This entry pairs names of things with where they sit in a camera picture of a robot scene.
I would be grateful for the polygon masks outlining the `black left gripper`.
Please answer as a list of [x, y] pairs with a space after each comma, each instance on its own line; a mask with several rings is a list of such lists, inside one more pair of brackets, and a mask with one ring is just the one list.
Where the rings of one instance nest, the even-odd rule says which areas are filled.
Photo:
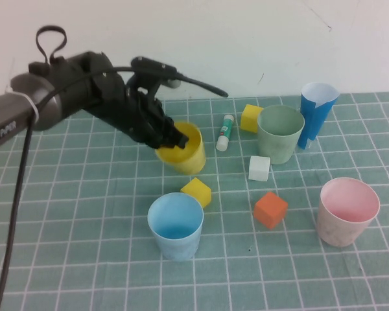
[[86, 108], [86, 112], [127, 134], [132, 140], [153, 149], [184, 149], [189, 138], [168, 117], [156, 98], [163, 78], [143, 78], [134, 74], [111, 99]]

